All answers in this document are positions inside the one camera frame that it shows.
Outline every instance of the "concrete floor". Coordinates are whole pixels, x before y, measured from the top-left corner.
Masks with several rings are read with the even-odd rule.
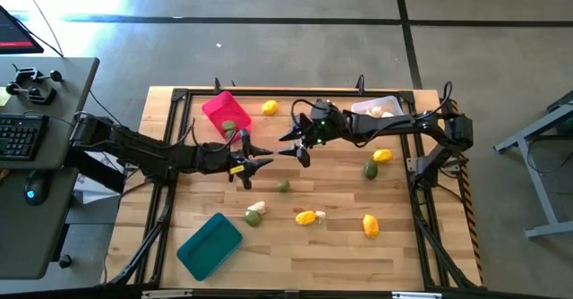
[[[38,0],[68,56],[97,56],[93,91],[137,128],[150,85],[227,83],[412,88],[399,26],[200,25],[61,22],[65,13],[137,16],[399,18],[396,0]],[[29,0],[0,0],[33,11]],[[411,19],[573,21],[573,0],[406,0]],[[52,41],[42,20],[31,29]],[[521,157],[491,146],[543,114],[571,90],[571,28],[412,28],[425,89],[453,81],[453,98],[474,119],[467,152],[485,284],[494,290],[570,297],[573,234],[525,239],[546,223]],[[47,51],[46,56],[54,54]],[[101,113],[90,101],[87,110]],[[570,195],[560,200],[573,206]],[[75,263],[37,281],[2,281],[0,292],[89,286],[115,219],[115,200],[75,207],[64,250]]]

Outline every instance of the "keyboard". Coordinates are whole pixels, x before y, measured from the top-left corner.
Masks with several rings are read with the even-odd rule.
[[[45,115],[0,114],[0,161],[32,161],[47,130]]]

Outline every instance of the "wooden table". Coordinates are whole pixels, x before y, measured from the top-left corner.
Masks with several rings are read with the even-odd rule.
[[[141,119],[141,133],[157,139],[163,137],[172,90],[173,87],[150,88]],[[438,105],[435,90],[415,90],[414,94],[417,110],[434,109]],[[199,141],[222,141],[201,111],[201,105],[210,98],[193,97],[191,117],[196,118],[195,131]],[[273,116],[261,114],[266,97],[236,98],[252,118],[254,145],[276,151],[292,143],[279,142],[278,137],[291,126],[289,112],[295,98],[275,98],[280,108]],[[366,99],[331,100],[340,109],[350,109],[353,103]],[[295,111],[309,112],[310,108],[297,105]],[[423,145],[428,152],[435,142],[423,136]],[[368,181],[363,178],[363,163],[374,150],[381,148],[390,149],[394,158],[388,164],[379,165],[378,177]],[[275,161],[257,172],[250,191],[243,189],[240,180],[229,183],[227,174],[179,175],[161,287],[423,289],[399,137],[377,138],[364,149],[342,140],[330,141],[326,146],[312,149],[311,156],[312,165],[303,168],[295,158],[272,155]],[[277,192],[277,180],[282,177],[290,180],[291,192]],[[137,174],[126,188],[141,180],[142,176]],[[456,180],[441,176],[440,183],[458,192]],[[148,186],[126,195],[122,201],[107,258],[111,278],[140,245],[150,191],[151,186]],[[444,247],[466,276],[480,284],[462,204],[441,189],[434,189],[433,195]],[[269,211],[262,224],[253,228],[244,222],[243,214],[257,201],[266,201]],[[295,215],[302,210],[323,210],[327,219],[320,225],[298,226]],[[234,223],[244,241],[213,276],[198,282],[179,262],[175,252],[217,212]],[[363,233],[364,214],[373,214],[379,221],[381,233],[375,240],[367,239]],[[148,275],[154,253],[155,248],[152,248]],[[432,275],[437,280],[435,255],[430,251],[428,256]]]

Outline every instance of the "computer screen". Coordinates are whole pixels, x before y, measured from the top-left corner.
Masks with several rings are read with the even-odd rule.
[[[0,55],[43,52],[44,48],[0,6]]]

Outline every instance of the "pink container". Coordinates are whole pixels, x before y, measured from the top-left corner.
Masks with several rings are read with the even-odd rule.
[[[234,121],[236,123],[237,135],[233,139],[233,142],[241,139],[238,133],[239,130],[246,129],[251,133],[251,117],[244,112],[241,105],[239,105],[229,91],[224,91],[215,98],[212,98],[209,102],[205,103],[201,109],[213,125],[215,125],[215,128],[223,138],[225,138],[225,133],[223,132],[222,125],[225,121]]]

